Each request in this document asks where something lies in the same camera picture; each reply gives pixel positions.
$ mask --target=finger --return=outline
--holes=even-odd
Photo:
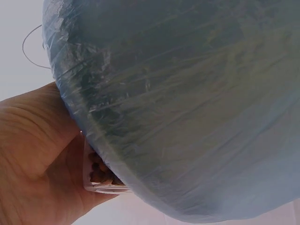
[[[43,172],[79,133],[54,83],[0,103],[0,142],[10,163]]]

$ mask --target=plastic container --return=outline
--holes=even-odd
[[[85,142],[83,184],[88,191],[104,194],[129,194],[128,187],[106,166],[102,158]]]

